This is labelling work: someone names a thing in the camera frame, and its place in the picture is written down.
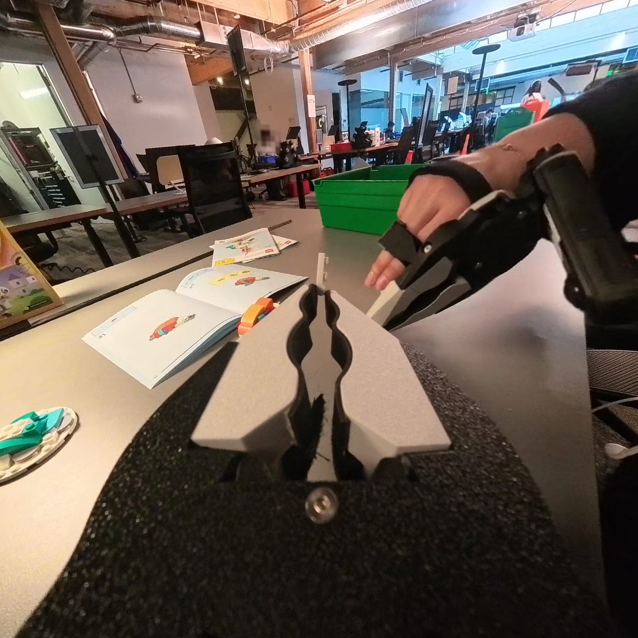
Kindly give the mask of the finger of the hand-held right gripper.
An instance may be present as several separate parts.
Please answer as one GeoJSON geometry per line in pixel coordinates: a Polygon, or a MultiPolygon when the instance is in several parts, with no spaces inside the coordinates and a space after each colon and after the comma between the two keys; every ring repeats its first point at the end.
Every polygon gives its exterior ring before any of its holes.
{"type": "Polygon", "coordinates": [[[375,323],[388,323],[396,316],[401,315],[410,306],[413,299],[414,292],[410,288],[401,289],[397,281],[392,281],[380,291],[366,316],[375,323]]]}

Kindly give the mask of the orange and red lego model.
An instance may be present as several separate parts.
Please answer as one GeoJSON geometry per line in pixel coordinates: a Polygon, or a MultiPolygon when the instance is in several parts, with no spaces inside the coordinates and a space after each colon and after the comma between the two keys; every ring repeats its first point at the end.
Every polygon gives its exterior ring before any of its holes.
{"type": "Polygon", "coordinates": [[[261,297],[256,300],[241,316],[237,325],[237,333],[241,337],[263,320],[269,313],[279,306],[272,298],[261,297]]]}

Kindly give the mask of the person's right hand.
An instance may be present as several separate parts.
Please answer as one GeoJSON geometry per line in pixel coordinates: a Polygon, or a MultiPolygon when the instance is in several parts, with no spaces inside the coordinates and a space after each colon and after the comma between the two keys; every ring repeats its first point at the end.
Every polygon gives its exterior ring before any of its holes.
{"type": "MultiPolygon", "coordinates": [[[[404,193],[397,219],[412,235],[423,241],[443,223],[458,219],[470,203],[466,193],[453,179],[440,175],[421,175],[404,193]]],[[[404,269],[400,260],[382,250],[371,266],[365,285],[382,291],[404,269]]]]}

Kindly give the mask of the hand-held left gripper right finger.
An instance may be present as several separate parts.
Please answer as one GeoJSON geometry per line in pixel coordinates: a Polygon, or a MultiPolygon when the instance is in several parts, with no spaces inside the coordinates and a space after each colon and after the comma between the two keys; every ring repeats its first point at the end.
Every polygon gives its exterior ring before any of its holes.
{"type": "Polygon", "coordinates": [[[451,439],[401,343],[335,291],[325,293],[334,386],[337,472],[375,472],[386,459],[448,451],[451,439]]]}

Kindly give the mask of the black floor lamp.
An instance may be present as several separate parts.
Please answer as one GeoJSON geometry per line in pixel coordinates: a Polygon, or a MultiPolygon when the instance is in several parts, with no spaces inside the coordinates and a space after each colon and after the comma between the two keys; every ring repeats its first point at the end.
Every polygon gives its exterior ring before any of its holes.
{"type": "Polygon", "coordinates": [[[490,53],[492,53],[492,52],[498,51],[500,46],[501,46],[500,44],[486,44],[486,45],[477,47],[477,48],[475,48],[472,51],[472,53],[474,55],[481,56],[481,58],[482,58],[481,67],[480,67],[480,74],[479,74],[479,78],[478,78],[477,84],[476,84],[474,106],[473,106],[473,110],[472,110],[472,126],[474,126],[475,121],[476,121],[476,117],[477,117],[477,111],[478,111],[478,106],[479,106],[478,103],[479,103],[480,95],[481,95],[481,86],[482,86],[482,82],[483,82],[483,76],[484,76],[487,56],[490,53]]]}
{"type": "Polygon", "coordinates": [[[350,87],[357,83],[355,78],[346,78],[339,81],[339,87],[344,88],[346,96],[346,117],[347,117],[347,141],[350,141],[350,87]]]}

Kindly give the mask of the metal air duct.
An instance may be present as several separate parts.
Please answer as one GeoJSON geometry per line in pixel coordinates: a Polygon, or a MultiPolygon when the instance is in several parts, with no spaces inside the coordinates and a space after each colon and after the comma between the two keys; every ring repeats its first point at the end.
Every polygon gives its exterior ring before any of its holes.
{"type": "Polygon", "coordinates": [[[99,44],[130,49],[160,49],[186,55],[212,56],[229,52],[227,35],[214,24],[205,37],[203,24],[189,26],[146,15],[124,21],[68,22],[57,18],[63,35],[72,44],[99,44]]]}

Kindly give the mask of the ceiling projector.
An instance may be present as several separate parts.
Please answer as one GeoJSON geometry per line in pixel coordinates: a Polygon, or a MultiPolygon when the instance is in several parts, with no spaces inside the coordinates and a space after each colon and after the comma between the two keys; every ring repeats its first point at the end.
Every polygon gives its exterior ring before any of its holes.
{"type": "Polygon", "coordinates": [[[508,32],[510,42],[518,42],[535,36],[538,24],[538,14],[528,13],[516,18],[513,27],[508,32]]]}

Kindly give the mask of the open instruction booklet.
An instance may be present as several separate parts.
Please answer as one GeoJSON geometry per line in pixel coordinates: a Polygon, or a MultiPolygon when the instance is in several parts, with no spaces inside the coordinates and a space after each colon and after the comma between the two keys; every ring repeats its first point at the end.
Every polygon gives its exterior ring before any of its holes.
{"type": "Polygon", "coordinates": [[[175,290],[157,290],[123,308],[82,340],[147,388],[183,369],[236,331],[243,314],[307,280],[230,264],[198,269],[175,290]]]}

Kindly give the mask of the distant green bin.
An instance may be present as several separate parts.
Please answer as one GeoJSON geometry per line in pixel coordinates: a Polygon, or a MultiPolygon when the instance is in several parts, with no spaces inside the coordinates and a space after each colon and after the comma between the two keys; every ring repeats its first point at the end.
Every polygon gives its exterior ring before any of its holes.
{"type": "Polygon", "coordinates": [[[497,143],[507,135],[533,123],[535,113],[525,107],[509,109],[499,115],[492,141],[497,143]]]}

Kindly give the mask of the black screen on stand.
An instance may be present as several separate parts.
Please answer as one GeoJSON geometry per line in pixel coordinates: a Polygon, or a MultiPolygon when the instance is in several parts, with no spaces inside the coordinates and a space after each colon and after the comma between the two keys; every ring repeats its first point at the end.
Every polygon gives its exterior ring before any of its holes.
{"type": "Polygon", "coordinates": [[[101,128],[97,125],[58,127],[51,128],[51,134],[80,187],[100,189],[129,256],[132,259],[139,257],[139,249],[109,190],[109,186],[123,183],[124,176],[101,128]]]}

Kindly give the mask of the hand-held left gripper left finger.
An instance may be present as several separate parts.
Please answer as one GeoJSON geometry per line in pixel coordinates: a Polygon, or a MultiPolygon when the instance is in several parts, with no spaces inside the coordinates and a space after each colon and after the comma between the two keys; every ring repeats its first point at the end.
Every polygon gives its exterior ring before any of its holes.
{"type": "Polygon", "coordinates": [[[301,364],[317,301],[318,287],[304,285],[239,337],[191,436],[196,445],[312,463],[320,425],[301,364]]]}

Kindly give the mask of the wooden office desk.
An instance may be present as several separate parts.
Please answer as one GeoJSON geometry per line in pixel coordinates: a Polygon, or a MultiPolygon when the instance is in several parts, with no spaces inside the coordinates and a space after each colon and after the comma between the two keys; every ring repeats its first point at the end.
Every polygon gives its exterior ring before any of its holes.
{"type": "Polygon", "coordinates": [[[146,212],[153,209],[161,209],[172,207],[174,205],[182,205],[188,202],[187,194],[178,191],[169,191],[167,193],[156,193],[147,196],[138,196],[131,199],[118,201],[114,204],[115,210],[109,211],[104,207],[95,207],[91,205],[70,205],[66,207],[26,213],[3,218],[1,221],[12,234],[20,232],[37,232],[41,233],[59,225],[67,225],[72,222],[81,223],[85,234],[98,253],[100,260],[105,267],[113,266],[105,246],[101,242],[94,228],[91,226],[91,220],[98,216],[114,217],[116,229],[124,243],[129,256],[132,259],[140,257],[139,249],[132,239],[124,218],[146,212]]]}
{"type": "Polygon", "coordinates": [[[294,177],[297,185],[297,197],[299,208],[307,208],[306,194],[303,186],[304,177],[311,178],[315,172],[320,172],[321,164],[318,162],[310,164],[300,164],[291,168],[267,170],[260,174],[241,175],[241,186],[243,188],[254,187],[260,184],[266,184],[270,181],[282,180],[285,177],[294,177]]]}

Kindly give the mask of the person's black sweater torso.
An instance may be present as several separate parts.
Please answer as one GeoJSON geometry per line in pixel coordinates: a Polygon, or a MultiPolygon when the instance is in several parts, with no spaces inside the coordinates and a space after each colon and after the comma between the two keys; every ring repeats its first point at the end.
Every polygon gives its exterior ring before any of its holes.
{"type": "Polygon", "coordinates": [[[623,459],[600,494],[602,556],[611,613],[637,636],[637,456],[623,459]]]}

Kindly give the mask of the hanging black monitor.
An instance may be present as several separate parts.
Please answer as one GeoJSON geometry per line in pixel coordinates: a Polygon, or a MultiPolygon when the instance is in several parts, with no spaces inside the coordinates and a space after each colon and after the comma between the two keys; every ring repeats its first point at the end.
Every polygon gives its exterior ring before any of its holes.
{"type": "Polygon", "coordinates": [[[240,26],[235,26],[227,33],[227,44],[235,73],[241,78],[248,77],[248,65],[244,52],[243,37],[240,26]]]}

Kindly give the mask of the green plastic bin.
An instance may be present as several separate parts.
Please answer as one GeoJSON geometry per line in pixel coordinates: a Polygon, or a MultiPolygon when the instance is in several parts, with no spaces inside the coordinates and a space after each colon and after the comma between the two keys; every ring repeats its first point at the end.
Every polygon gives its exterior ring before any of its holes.
{"type": "Polygon", "coordinates": [[[397,220],[411,176],[425,166],[367,167],[314,180],[323,227],[383,235],[397,220]]]}

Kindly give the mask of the black mesh office chair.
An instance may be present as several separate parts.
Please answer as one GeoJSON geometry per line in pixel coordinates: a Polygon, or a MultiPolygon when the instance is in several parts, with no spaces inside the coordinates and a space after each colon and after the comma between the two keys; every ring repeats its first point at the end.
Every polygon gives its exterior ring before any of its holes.
{"type": "Polygon", "coordinates": [[[234,142],[181,146],[177,155],[196,235],[252,218],[234,142]]]}

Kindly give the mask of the grey mesh chair seat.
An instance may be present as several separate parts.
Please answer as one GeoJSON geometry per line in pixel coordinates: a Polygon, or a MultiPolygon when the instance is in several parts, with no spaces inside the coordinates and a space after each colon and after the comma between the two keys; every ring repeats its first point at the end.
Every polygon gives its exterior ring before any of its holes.
{"type": "Polygon", "coordinates": [[[637,446],[637,351],[589,348],[587,377],[594,423],[612,441],[637,446]]]}

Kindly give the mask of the round white lego base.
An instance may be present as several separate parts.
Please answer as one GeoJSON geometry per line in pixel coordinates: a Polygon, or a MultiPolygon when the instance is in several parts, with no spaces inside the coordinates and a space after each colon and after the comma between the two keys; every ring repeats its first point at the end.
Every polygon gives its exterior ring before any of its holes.
{"type": "Polygon", "coordinates": [[[1,427],[1,483],[35,469],[72,437],[78,415],[67,406],[27,412],[1,427]]]}

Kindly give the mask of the colourful toy set box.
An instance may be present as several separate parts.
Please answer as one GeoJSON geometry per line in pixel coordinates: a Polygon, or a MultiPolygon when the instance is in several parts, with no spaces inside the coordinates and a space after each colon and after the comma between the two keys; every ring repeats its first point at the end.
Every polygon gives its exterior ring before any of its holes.
{"type": "Polygon", "coordinates": [[[1,224],[1,330],[62,305],[43,273],[1,224]]]}

